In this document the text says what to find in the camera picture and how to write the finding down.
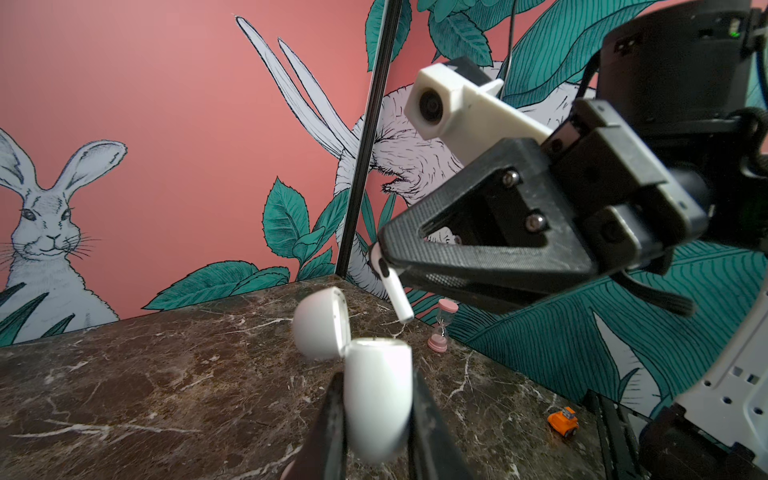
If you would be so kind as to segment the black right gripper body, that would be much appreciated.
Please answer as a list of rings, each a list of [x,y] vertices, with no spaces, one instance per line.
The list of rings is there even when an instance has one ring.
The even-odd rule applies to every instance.
[[[654,289],[628,272],[654,262],[668,266],[677,246],[705,233],[708,215],[617,111],[605,100],[575,100],[542,150],[574,207],[599,276],[656,307],[692,316],[692,299]]]

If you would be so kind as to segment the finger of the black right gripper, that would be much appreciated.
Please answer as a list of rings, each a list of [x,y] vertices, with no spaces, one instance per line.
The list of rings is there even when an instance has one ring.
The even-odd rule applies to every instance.
[[[432,292],[481,285],[554,294],[596,278],[599,262],[532,139],[503,139],[390,221],[383,257]]]
[[[490,269],[399,272],[406,285],[486,310],[507,313],[541,302],[582,283],[581,271]]]

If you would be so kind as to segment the white wireless earbud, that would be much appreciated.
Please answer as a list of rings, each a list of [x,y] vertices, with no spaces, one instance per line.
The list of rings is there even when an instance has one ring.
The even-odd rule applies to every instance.
[[[407,298],[397,271],[383,257],[380,243],[375,243],[370,251],[370,265],[380,278],[394,312],[401,324],[410,323],[415,315]]]

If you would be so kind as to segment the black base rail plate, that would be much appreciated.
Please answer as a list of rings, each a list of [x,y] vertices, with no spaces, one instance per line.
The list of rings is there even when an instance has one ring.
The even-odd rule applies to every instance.
[[[582,405],[595,415],[607,479],[649,479],[639,459],[639,439],[650,419],[588,390]]]

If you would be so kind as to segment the pink hourglass timer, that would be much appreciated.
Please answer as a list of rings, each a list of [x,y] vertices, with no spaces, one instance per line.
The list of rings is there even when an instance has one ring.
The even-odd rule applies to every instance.
[[[438,301],[433,331],[427,340],[428,347],[434,352],[445,353],[448,350],[448,326],[458,310],[459,305],[453,300],[443,298]]]

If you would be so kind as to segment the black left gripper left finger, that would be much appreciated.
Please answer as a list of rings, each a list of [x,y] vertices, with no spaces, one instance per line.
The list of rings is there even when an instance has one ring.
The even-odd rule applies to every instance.
[[[345,479],[347,441],[343,403],[344,374],[337,372],[322,406],[295,459],[282,479]]]

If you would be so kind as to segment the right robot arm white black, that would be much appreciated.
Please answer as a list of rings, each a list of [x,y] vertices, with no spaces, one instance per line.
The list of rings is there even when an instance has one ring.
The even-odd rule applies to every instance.
[[[767,249],[767,112],[746,103],[767,13],[688,1],[612,29],[569,114],[548,129],[468,58],[422,69],[405,114],[462,169],[383,227],[370,266],[402,320],[403,286],[507,311],[607,277],[690,317],[694,302],[630,277],[665,274],[695,240]]]

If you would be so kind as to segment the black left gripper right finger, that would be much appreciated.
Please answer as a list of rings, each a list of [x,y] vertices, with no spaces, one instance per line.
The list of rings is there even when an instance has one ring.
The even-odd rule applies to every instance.
[[[474,478],[440,414],[423,375],[418,370],[413,372],[408,472],[410,479]]]

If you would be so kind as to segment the white earbuds charging case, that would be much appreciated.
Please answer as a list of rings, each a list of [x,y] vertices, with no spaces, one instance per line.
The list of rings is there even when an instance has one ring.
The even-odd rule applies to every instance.
[[[343,409],[348,445],[365,463],[384,463],[406,442],[413,405],[411,347],[397,339],[351,333],[348,304],[337,287],[300,301],[294,343],[312,360],[344,362]]]

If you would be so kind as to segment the small orange toy car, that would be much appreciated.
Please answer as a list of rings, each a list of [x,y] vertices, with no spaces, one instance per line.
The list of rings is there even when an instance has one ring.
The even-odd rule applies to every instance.
[[[561,436],[571,438],[579,428],[576,412],[571,407],[552,413],[547,418],[548,424]]]

